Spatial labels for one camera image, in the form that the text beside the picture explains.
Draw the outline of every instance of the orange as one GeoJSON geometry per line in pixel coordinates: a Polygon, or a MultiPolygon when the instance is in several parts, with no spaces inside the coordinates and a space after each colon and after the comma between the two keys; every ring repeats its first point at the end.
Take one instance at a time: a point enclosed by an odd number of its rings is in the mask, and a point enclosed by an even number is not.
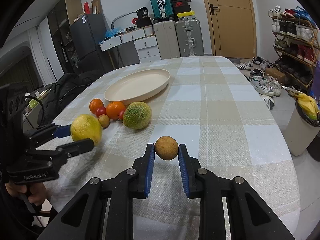
{"type": "Polygon", "coordinates": [[[104,106],[103,102],[99,98],[92,99],[89,105],[90,112],[96,114],[96,111],[99,107],[104,106]]]}
{"type": "Polygon", "coordinates": [[[107,116],[109,116],[110,119],[113,120],[118,120],[118,114],[122,110],[125,110],[125,106],[122,102],[120,101],[114,101],[107,105],[106,111],[107,111],[107,116]]]}

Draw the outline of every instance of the wooden door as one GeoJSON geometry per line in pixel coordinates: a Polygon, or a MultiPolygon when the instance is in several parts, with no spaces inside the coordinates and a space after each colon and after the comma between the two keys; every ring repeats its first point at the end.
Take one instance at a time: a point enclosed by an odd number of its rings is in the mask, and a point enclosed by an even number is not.
{"type": "Polygon", "coordinates": [[[205,0],[205,3],[213,54],[240,58],[255,56],[256,30],[252,1],[205,0]]]}

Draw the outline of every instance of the banana peel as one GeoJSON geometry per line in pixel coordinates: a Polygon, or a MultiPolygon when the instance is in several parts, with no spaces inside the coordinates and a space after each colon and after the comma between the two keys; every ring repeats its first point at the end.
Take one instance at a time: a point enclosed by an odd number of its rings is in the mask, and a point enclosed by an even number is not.
{"type": "Polygon", "coordinates": [[[310,119],[317,120],[318,113],[320,111],[316,101],[306,94],[296,95],[296,98],[298,99],[298,104],[301,106],[305,114],[309,116],[310,119]]]}

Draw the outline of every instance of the red shoe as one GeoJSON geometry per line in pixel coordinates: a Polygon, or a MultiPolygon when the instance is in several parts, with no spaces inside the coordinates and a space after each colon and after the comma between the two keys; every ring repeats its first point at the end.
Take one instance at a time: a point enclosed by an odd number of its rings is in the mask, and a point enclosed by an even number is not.
{"type": "Polygon", "coordinates": [[[295,13],[295,12],[294,12],[292,9],[290,9],[290,10],[285,9],[285,15],[286,15],[287,17],[289,17],[289,18],[294,18],[294,16],[293,16],[294,13],[295,13]]]}
{"type": "Polygon", "coordinates": [[[298,45],[298,58],[299,59],[304,59],[304,54],[305,54],[305,51],[306,51],[306,47],[304,45],[298,45]]]}
{"type": "Polygon", "coordinates": [[[315,59],[315,54],[312,48],[306,48],[306,52],[304,54],[304,61],[311,64],[315,59]]]}

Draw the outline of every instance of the person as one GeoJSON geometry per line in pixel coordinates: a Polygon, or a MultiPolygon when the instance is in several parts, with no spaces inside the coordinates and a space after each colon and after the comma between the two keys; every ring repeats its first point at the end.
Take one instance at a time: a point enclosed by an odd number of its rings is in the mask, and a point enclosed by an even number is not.
{"type": "Polygon", "coordinates": [[[37,239],[44,228],[33,226],[33,214],[29,212],[26,204],[19,198],[20,193],[29,192],[28,200],[34,204],[39,212],[47,197],[44,184],[16,185],[12,181],[0,184],[0,225],[3,239],[37,239]]]}

